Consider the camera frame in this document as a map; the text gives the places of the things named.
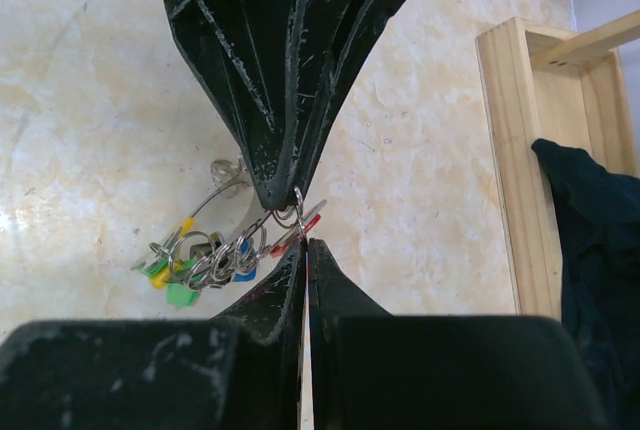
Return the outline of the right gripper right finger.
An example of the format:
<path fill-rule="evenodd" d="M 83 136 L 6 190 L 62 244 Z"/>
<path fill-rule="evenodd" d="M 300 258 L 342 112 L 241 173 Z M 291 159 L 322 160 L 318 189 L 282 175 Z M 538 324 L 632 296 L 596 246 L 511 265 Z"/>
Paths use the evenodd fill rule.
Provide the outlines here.
<path fill-rule="evenodd" d="M 318 429 L 606 429 L 561 325 L 537 316 L 395 316 L 308 246 Z"/>

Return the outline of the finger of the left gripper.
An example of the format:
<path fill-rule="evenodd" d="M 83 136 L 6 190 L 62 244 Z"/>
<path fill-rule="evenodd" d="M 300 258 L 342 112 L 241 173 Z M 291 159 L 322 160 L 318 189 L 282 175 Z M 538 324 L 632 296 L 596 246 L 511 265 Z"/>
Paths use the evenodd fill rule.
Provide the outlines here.
<path fill-rule="evenodd" d="M 387 22 L 406 0 L 293 0 L 289 187 L 308 190 L 328 134 Z"/>
<path fill-rule="evenodd" d="M 292 0 L 163 0 L 174 43 L 240 147 L 259 200 L 293 200 L 285 146 L 285 43 Z"/>

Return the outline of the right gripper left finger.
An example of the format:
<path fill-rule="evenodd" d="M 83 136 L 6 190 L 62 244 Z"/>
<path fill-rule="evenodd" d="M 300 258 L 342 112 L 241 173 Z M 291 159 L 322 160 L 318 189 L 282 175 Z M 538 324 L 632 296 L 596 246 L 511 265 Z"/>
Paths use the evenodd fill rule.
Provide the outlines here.
<path fill-rule="evenodd" d="M 49 320 L 1 347 L 5 429 L 296 429 L 306 247 L 207 320 Z"/>

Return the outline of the large keyring with rings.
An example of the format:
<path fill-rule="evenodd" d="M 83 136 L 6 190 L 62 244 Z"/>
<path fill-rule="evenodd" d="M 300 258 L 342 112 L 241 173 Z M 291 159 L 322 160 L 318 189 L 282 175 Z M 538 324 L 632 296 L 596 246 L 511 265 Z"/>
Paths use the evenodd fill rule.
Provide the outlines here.
<path fill-rule="evenodd" d="M 153 288 L 163 290 L 174 308 L 194 306 L 205 289 L 219 290 L 255 280 L 261 261 L 273 258 L 269 255 L 273 244 L 294 228 L 300 239 L 306 236 L 305 221 L 321 215 L 327 204 L 323 199 L 308 210 L 300 202 L 284 211 L 267 210 L 253 188 L 243 158 L 215 160 L 210 171 L 214 191 L 165 237 L 151 242 L 148 251 L 131 266 Z M 244 217 L 228 233 L 216 229 L 214 204 L 245 189 L 252 199 Z"/>

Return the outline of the key with red tag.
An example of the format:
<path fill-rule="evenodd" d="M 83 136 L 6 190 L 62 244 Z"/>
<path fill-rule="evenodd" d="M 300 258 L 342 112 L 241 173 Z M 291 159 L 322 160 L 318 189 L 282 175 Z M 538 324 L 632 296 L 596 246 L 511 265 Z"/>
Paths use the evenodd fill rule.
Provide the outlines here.
<path fill-rule="evenodd" d="M 317 225 L 317 223 L 320 220 L 321 220 L 320 214 L 316 214 L 310 219 L 307 219 L 304 225 L 304 234 L 307 235 Z M 279 240 L 277 240 L 273 244 L 269 252 L 269 255 L 273 258 L 282 256 L 286 252 L 290 244 L 295 240 L 299 240 L 299 239 L 300 239 L 300 234 L 296 228 L 289 230 Z"/>

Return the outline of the wooden clothes rack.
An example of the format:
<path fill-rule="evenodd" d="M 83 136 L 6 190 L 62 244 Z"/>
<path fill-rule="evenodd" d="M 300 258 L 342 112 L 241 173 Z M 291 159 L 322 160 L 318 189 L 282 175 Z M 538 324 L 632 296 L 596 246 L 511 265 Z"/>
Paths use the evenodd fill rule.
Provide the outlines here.
<path fill-rule="evenodd" d="M 619 51 L 638 39 L 632 12 L 581 33 L 514 17 L 476 40 L 519 314 L 562 318 L 557 198 L 578 178 L 639 174 Z"/>

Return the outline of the dark navy tank top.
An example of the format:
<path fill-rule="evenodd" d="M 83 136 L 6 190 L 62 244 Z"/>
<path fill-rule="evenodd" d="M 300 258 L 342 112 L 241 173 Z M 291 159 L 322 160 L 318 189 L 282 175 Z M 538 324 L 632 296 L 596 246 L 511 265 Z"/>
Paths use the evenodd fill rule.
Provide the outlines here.
<path fill-rule="evenodd" d="M 639 426 L 639 180 L 585 150 L 532 146 L 552 192 L 562 253 L 561 322 L 615 429 Z"/>

